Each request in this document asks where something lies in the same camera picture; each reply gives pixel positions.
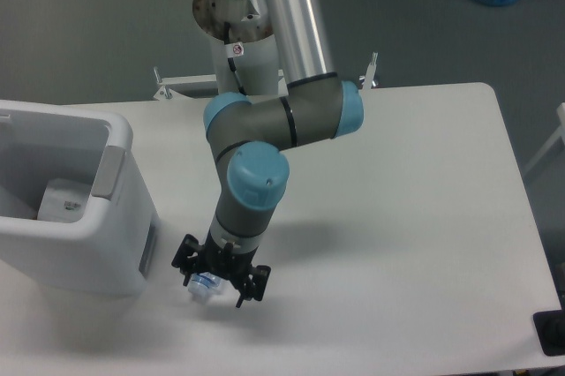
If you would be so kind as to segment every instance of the white table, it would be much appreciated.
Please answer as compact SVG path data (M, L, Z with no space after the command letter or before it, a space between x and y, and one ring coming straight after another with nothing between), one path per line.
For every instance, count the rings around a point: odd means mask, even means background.
M440 375L565 364L531 316L559 307L501 113L481 84L365 94L354 135L286 154L255 264L263 302L191 302L170 266L220 193L206 101L90 105L127 117L162 229L139 298L39 287L0 265L0 373Z

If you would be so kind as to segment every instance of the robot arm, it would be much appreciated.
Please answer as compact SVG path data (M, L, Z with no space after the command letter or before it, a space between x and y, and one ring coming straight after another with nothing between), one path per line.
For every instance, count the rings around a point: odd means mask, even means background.
M357 88L335 73L317 0L266 3L289 95L251 103L226 93L207 105L204 124L222 193L205 243L187 235L172 262L185 285L204 272L229 280L240 293L237 307L260 301L267 285L270 267L254 267L252 258L289 177L280 151L354 132L363 122Z

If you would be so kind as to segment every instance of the black band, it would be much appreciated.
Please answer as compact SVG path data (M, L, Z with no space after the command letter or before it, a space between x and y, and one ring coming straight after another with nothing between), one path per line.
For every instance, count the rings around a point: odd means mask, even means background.
M289 84L287 84L286 87L289 88L289 89L292 89L293 87L304 85L304 84L310 83L310 82L315 82L316 80L330 79L330 78L336 78L336 77L337 77L337 73L335 71L332 71L330 73L317 74L316 76L311 76L310 78L295 80L294 82L290 82Z
M235 144L231 144L227 147L225 147L219 154L217 157L215 157L215 164L217 165L218 162L220 162L220 160L223 158L224 155L226 155L229 151L231 151L234 148L239 148L242 145L246 144L247 142L251 142L250 140L240 140L239 142L236 142Z
M292 108L290 107L289 102L285 96L281 97L281 103L282 106L284 107L284 112L286 113L286 119L289 122L290 143L294 148L298 145L298 136L297 136L297 127L294 122L294 116L292 115Z

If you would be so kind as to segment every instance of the white container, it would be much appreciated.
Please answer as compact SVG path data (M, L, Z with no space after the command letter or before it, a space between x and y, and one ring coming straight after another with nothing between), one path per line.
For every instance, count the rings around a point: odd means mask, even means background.
M59 288L141 292L158 219L132 138L117 114L0 101L0 259ZM84 214L32 220L58 178L92 186Z

